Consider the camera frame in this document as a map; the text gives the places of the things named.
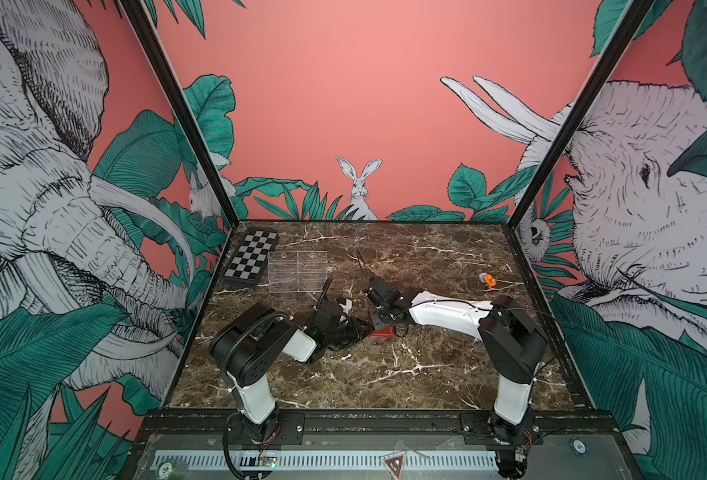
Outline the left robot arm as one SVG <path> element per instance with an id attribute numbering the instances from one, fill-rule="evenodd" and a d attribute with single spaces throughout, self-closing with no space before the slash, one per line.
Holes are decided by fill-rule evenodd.
<path id="1" fill-rule="evenodd" d="M 267 373 L 280 355 L 314 363 L 368 335 L 367 324 L 337 301 L 325 299 L 298 316 L 258 302 L 211 340 L 209 352 L 243 418 L 262 426 L 276 409 Z"/>

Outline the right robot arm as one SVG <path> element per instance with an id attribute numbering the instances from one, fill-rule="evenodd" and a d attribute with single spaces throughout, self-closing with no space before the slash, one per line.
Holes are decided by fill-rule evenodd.
<path id="1" fill-rule="evenodd" d="M 515 299 L 471 301 L 427 290 L 399 291 L 381 277 L 371 278 L 363 294 L 371 302 L 369 316 L 377 329 L 405 324 L 441 327 L 483 343 L 499 374 L 489 430 L 497 442 L 531 446 L 539 441 L 529 410 L 537 368 L 549 337 Z"/>

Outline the red leather card holder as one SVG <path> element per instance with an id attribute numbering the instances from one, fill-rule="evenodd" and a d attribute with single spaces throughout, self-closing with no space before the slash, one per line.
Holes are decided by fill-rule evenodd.
<path id="1" fill-rule="evenodd" d="M 375 330 L 369 334 L 369 337 L 373 339 L 393 338 L 395 337 L 395 327 L 389 326 L 381 330 Z"/>

